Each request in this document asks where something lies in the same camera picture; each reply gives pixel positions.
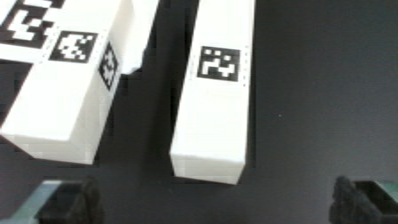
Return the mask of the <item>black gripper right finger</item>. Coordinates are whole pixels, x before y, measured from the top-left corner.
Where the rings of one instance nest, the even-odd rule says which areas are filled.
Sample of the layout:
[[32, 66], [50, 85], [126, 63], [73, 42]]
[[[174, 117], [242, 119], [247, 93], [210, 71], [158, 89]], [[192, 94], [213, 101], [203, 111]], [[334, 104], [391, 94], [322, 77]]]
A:
[[398, 224], [398, 181], [336, 178], [331, 224]]

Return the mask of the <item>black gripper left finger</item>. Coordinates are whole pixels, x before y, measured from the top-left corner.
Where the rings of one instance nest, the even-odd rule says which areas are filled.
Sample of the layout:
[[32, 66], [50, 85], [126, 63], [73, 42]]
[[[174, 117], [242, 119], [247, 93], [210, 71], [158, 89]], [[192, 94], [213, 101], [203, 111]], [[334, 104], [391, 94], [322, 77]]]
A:
[[105, 224], [96, 179], [45, 180], [11, 221], [13, 224]]

